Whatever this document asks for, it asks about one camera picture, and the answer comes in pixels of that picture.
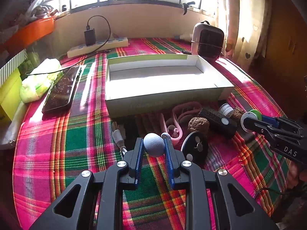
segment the orange container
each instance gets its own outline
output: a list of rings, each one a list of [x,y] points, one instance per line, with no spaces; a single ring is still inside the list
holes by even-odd
[[[53,18],[39,19],[20,29],[3,44],[3,47],[9,52],[10,56],[14,56],[33,42],[52,33],[53,29]]]

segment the white ball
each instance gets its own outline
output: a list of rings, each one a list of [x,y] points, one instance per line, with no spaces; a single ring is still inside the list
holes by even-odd
[[[145,151],[152,157],[162,156],[165,152],[165,144],[163,139],[155,134],[149,133],[143,140]]]

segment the black phone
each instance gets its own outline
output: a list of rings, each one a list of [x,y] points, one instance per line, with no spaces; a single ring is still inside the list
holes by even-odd
[[[80,71],[81,66],[75,66],[59,72],[47,94],[43,114],[56,114],[70,108]]]

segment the blue gripper pad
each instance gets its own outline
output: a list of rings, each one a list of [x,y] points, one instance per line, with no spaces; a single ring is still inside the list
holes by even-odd
[[[261,115],[261,116],[262,116],[262,121],[263,122],[269,123],[273,127],[278,128],[279,124],[278,124],[278,122],[274,118],[268,117],[268,116],[264,116],[264,115]]]
[[[174,180],[174,168],[172,165],[172,159],[170,155],[170,151],[167,144],[167,139],[164,139],[165,144],[165,164],[166,164],[166,170],[167,170],[167,176],[168,176],[168,182],[171,188],[174,188],[175,180]]]
[[[141,179],[143,153],[144,153],[144,146],[143,146],[143,139],[142,139],[140,148],[139,148],[139,152],[138,152],[138,158],[136,161],[136,168],[135,168],[135,185],[136,186],[139,185],[139,180]]]

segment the black round object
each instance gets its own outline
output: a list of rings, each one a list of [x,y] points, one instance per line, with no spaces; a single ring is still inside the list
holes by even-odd
[[[205,162],[208,155],[208,147],[206,139],[199,132],[195,131],[184,140],[181,151],[186,160],[199,165]]]

